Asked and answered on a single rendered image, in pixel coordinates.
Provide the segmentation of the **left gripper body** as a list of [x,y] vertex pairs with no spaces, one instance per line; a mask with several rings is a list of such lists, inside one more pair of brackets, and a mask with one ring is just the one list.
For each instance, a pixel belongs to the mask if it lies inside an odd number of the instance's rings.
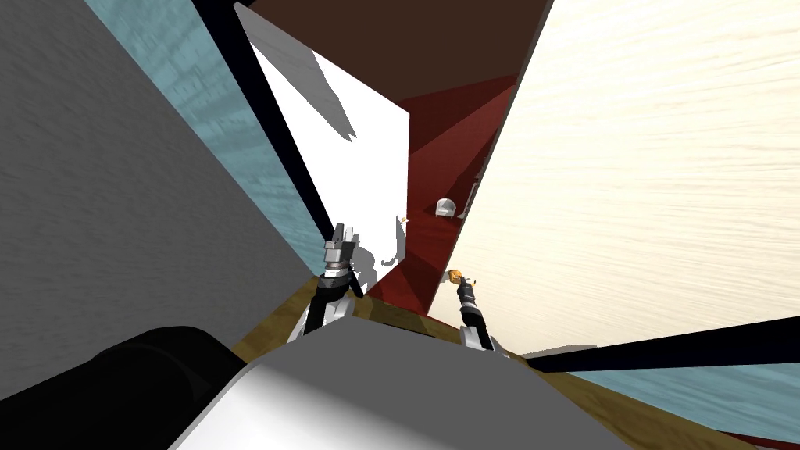
[[327,241],[324,244],[324,262],[326,268],[342,268],[351,263],[353,252],[357,247],[354,241]]

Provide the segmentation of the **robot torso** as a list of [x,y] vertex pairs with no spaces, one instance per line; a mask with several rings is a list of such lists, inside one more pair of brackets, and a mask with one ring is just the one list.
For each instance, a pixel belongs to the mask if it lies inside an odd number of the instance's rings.
[[632,450],[528,367],[345,317],[249,363],[170,450]]

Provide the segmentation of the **cream door leaf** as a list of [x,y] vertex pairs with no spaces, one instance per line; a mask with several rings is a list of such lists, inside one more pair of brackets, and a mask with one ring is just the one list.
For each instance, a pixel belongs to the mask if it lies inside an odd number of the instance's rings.
[[517,354],[800,316],[800,0],[555,0],[448,267]]

